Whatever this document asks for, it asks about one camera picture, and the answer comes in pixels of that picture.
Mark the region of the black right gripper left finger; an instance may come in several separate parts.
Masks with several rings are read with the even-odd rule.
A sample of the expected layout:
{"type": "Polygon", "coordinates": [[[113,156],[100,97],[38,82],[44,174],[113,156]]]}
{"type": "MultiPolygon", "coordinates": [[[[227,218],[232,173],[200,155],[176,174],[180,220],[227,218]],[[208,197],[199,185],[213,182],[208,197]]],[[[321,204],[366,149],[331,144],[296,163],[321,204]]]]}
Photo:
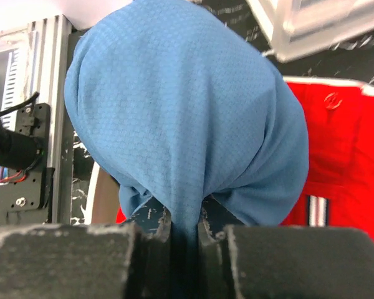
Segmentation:
{"type": "Polygon", "coordinates": [[[121,224],[0,228],[0,298],[168,298],[171,216],[151,199],[121,224]]]}

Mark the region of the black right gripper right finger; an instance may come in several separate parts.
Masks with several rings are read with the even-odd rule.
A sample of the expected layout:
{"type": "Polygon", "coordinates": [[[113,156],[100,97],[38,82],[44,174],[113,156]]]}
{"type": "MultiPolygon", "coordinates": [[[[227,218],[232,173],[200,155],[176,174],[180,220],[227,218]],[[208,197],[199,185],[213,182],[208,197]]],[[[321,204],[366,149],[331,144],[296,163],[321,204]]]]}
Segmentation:
{"type": "Polygon", "coordinates": [[[208,197],[198,240],[201,298],[374,298],[374,242],[357,229],[248,227],[208,197]]]}

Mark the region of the blue cloth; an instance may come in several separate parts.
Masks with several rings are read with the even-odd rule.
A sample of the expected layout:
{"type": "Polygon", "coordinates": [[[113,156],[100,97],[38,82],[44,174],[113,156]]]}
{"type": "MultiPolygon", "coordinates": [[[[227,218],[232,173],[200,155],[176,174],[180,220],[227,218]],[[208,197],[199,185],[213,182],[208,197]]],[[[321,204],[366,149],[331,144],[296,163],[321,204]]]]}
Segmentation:
{"type": "Polygon", "coordinates": [[[64,98],[126,216],[155,197],[193,237],[208,195],[245,224],[278,225],[302,192],[299,101],[270,61],[188,1],[134,1],[93,26],[64,98]]]}

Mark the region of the red cloth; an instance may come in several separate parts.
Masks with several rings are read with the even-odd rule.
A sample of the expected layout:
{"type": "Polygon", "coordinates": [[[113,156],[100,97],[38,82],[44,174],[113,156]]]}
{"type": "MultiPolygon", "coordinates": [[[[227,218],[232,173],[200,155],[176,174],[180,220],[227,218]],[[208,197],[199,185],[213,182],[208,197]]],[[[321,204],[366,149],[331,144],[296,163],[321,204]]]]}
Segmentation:
{"type": "Polygon", "coordinates": [[[329,110],[273,75],[161,97],[174,141],[161,149],[159,133],[108,168],[124,214],[155,197],[194,225],[211,195],[247,225],[354,227],[374,240],[374,97],[341,94],[329,110]]]}

